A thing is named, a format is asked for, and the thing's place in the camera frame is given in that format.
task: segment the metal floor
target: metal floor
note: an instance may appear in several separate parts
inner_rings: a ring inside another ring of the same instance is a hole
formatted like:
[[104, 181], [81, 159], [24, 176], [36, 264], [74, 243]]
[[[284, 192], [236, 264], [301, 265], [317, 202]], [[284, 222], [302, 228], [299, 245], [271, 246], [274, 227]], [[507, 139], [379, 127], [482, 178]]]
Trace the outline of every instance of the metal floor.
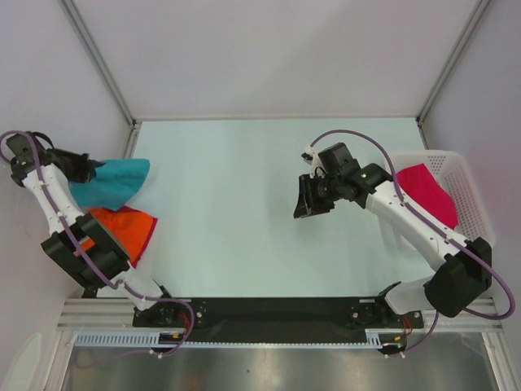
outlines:
[[122, 349], [75, 348], [63, 391], [497, 390], [479, 333], [435, 334], [406, 359], [340, 349], [181, 349], [135, 354], [90, 369]]

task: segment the basket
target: basket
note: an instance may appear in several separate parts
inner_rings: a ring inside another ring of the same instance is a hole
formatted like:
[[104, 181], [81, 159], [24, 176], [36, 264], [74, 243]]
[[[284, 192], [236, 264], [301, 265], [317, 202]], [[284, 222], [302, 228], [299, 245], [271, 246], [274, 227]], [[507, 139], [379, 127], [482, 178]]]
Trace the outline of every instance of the basket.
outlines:
[[455, 231], [470, 240], [482, 237], [492, 247], [496, 244], [483, 201], [462, 156], [456, 152], [435, 150], [393, 152], [389, 156], [397, 173], [423, 163], [456, 204], [459, 225]]

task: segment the white table surface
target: white table surface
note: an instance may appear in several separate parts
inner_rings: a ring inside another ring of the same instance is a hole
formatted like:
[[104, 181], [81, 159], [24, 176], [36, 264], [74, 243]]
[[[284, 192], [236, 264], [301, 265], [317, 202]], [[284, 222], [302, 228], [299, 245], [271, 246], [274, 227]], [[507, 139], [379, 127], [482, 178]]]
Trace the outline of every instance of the white table surface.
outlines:
[[[138, 265], [176, 297], [376, 295], [433, 272], [390, 226], [354, 203], [294, 220], [304, 147], [332, 129], [358, 130], [389, 151], [423, 149], [413, 118], [144, 122], [134, 157], [151, 172], [129, 206], [159, 218]], [[383, 165], [363, 139], [361, 165]]]

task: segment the pink cloth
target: pink cloth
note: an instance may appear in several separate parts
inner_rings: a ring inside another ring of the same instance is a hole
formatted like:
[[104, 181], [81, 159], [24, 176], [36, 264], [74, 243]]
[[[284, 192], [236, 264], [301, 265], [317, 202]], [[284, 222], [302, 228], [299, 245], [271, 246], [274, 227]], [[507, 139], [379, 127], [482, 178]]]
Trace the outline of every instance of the pink cloth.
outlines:
[[448, 228], [458, 225], [458, 212], [453, 199], [441, 188], [425, 165], [415, 165], [398, 173], [404, 191], [432, 216]]

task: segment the white wall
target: white wall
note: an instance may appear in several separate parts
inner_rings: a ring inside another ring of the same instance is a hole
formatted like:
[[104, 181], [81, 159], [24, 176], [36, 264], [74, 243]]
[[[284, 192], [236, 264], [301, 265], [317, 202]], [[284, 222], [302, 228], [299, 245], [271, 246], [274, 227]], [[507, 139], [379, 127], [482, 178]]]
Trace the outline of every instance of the white wall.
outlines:
[[[1, 133], [39, 130], [59, 147], [121, 155], [128, 128], [57, 1], [2, 2], [0, 53]], [[34, 332], [46, 365], [63, 300], [77, 288], [41, 251], [42, 212], [9, 175], [0, 163], [0, 384]]]
[[[494, 267], [521, 301], [521, 2], [496, 0], [427, 118], [430, 148], [462, 153], [497, 235]], [[495, 287], [501, 309], [506, 298]], [[521, 363], [521, 310], [504, 326]]]
[[476, 0], [76, 0], [137, 118], [416, 116]]

